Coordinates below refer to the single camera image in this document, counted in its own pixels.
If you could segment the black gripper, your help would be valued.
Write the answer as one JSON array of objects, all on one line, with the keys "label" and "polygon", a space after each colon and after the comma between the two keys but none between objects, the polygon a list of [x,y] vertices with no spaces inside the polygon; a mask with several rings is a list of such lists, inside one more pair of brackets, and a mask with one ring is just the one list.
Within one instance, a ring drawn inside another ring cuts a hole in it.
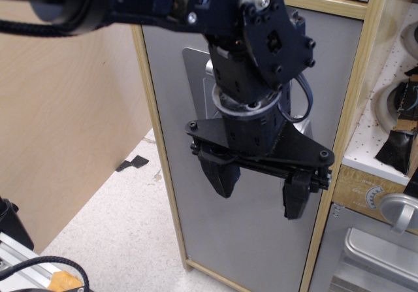
[{"label": "black gripper", "polygon": [[291,140],[291,88],[284,86],[265,98],[240,103],[214,87],[212,97],[220,118],[193,120],[185,131],[192,137],[191,149],[215,191],[229,198],[242,168],[285,180],[285,217],[301,218],[310,191],[328,189],[334,154],[313,139],[301,135]]}]

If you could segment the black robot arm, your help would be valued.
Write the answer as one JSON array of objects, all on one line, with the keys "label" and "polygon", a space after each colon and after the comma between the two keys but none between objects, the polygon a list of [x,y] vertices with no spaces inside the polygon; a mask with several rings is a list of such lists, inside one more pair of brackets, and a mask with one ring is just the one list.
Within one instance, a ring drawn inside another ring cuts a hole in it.
[{"label": "black robot arm", "polygon": [[17,0],[31,3],[39,24],[3,20],[1,31],[70,37],[108,25],[153,25],[200,33],[208,43],[218,119],[186,125],[191,150],[216,192],[230,197],[241,168],[285,180],[285,217],[301,217],[311,193],[330,185],[334,154],[300,133],[291,115],[290,83],[313,101],[304,70],[315,41],[284,0]]}]

